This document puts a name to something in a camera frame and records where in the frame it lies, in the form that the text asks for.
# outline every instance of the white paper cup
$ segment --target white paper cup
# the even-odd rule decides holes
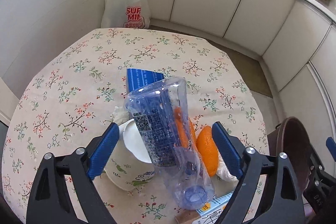
[[[152,179],[154,166],[133,119],[120,125],[119,132],[119,141],[105,165],[105,172],[119,188],[131,191]]]

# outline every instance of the table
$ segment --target table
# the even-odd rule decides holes
[[[186,78],[189,117],[196,134],[205,125],[220,121],[245,146],[268,154],[263,117],[225,52],[199,37],[143,29],[96,29],[34,77],[11,120],[3,153],[3,189],[24,223],[43,155],[70,154],[105,131],[113,121],[115,106],[123,105],[130,67]],[[234,187],[217,176],[212,180],[217,196]],[[85,220],[71,177],[66,181],[77,216]],[[261,176],[246,219],[254,216],[264,182]],[[174,216],[182,210],[159,177],[129,192],[116,187],[104,173],[94,184],[117,223],[175,223]]]

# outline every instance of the metal screw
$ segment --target metal screw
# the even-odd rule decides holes
[[[249,154],[254,154],[255,153],[255,149],[253,147],[247,147],[246,148],[246,152]]]
[[[83,147],[77,148],[77,150],[76,150],[76,154],[77,154],[77,155],[81,155],[81,154],[83,154],[84,152],[85,152],[85,149],[84,149]]]
[[[286,159],[287,158],[287,154],[285,152],[280,152],[279,156],[282,159]]]
[[[50,159],[52,156],[53,156],[53,155],[52,155],[51,153],[46,153],[46,154],[44,155],[44,158],[45,158],[46,160],[48,160],[48,159]]]

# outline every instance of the white plastic bag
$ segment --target white plastic bag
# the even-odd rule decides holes
[[[147,0],[105,0],[101,27],[147,29],[150,17]]]

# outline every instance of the blue box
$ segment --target blue box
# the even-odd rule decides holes
[[[164,75],[159,72],[141,69],[127,69],[126,87],[127,93],[143,88],[146,85],[164,79]]]

